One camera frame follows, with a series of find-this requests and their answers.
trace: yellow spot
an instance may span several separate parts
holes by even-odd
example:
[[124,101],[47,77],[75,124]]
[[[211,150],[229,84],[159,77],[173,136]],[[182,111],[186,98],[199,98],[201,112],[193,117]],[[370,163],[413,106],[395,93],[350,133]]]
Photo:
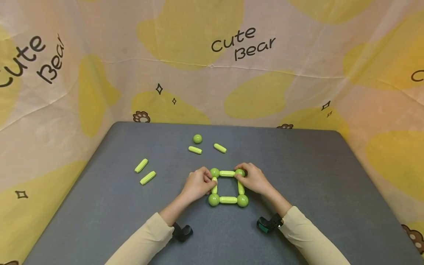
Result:
[[179,97],[162,91],[137,94],[131,104],[132,112],[145,111],[153,123],[210,124],[208,117]]
[[288,0],[300,12],[319,22],[340,24],[364,11],[373,0]]
[[256,119],[283,110],[284,93],[295,75],[286,71],[259,75],[236,88],[225,100],[227,115],[237,119]]
[[79,69],[79,115],[81,129],[94,137],[107,108],[120,98],[120,92],[107,80],[103,63],[95,55],[85,56]]
[[[23,261],[83,170],[76,161],[0,193],[0,257]],[[17,191],[28,198],[18,199]]]
[[158,60],[182,70],[197,70],[222,55],[225,48],[214,52],[212,43],[227,39],[228,45],[243,15],[243,0],[167,0],[158,16],[141,22],[136,33]]
[[321,109],[302,109],[291,113],[280,121],[279,126],[286,123],[293,124],[294,129],[337,131],[347,139],[349,127],[342,116],[332,107]]
[[[15,61],[13,61],[16,54],[16,45],[12,41],[12,38],[6,29],[0,26],[0,65],[3,67],[7,66],[13,72],[18,73],[18,65]],[[13,82],[9,86],[0,87],[0,126],[2,126],[9,118],[21,89],[20,78],[12,76],[4,70],[4,68],[2,68],[0,72],[0,85],[7,84],[10,77],[13,78]]]
[[[424,81],[411,79],[424,70],[424,12],[404,19],[379,41],[352,48],[343,59],[345,76],[353,84],[382,90],[409,89]],[[415,79],[424,78],[417,73]]]
[[424,201],[424,132],[388,131],[366,146],[370,164],[393,186]]

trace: backdrop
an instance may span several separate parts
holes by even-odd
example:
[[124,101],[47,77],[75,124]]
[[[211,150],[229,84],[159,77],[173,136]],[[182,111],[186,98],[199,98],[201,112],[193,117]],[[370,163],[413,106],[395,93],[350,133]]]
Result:
[[423,0],[0,7],[0,264],[116,121],[336,130],[423,254]]

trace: green ball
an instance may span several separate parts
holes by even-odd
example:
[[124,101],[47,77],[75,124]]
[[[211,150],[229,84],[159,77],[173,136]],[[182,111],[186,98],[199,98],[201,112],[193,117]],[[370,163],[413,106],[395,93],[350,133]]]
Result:
[[247,199],[246,195],[240,194],[240,195],[237,196],[237,204],[240,207],[246,207],[249,204],[249,199]]
[[212,177],[217,178],[219,177],[219,170],[214,167],[213,169],[211,169],[211,174],[212,174]]
[[200,144],[202,142],[202,136],[200,134],[196,134],[195,136],[193,136],[193,141],[196,144]]
[[241,168],[239,168],[239,169],[236,170],[236,174],[239,174],[242,177],[245,177],[246,176],[246,172],[244,172],[244,170],[241,169]]
[[219,204],[219,196],[216,193],[212,193],[208,198],[209,204],[213,207]]

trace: right hand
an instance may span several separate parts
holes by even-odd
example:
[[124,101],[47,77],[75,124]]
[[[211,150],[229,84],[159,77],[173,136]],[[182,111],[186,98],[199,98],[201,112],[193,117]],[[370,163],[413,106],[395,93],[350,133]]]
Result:
[[266,195],[274,189],[274,187],[272,187],[271,183],[269,183],[262,171],[254,164],[241,163],[234,168],[234,170],[237,169],[243,169],[247,172],[245,178],[242,177],[240,174],[236,174],[234,176],[246,188],[261,195]]

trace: tabletop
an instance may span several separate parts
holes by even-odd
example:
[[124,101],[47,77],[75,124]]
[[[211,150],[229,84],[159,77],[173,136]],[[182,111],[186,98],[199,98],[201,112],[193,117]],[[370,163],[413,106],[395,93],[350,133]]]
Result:
[[[193,142],[195,134],[202,143]],[[191,145],[203,153],[189,152]],[[148,164],[135,173],[144,158]],[[351,264],[422,264],[335,131],[133,122],[111,127],[24,264],[104,264],[179,194],[190,172],[202,166],[233,170],[241,162],[261,168]],[[156,177],[140,185],[153,170]],[[220,196],[238,195],[234,178],[218,182]],[[279,231],[264,234],[256,227],[260,216],[269,219],[275,212],[263,197],[245,193],[246,208],[211,207],[207,196],[193,203],[177,220],[190,225],[193,235],[184,243],[172,239],[150,264],[306,264]]]

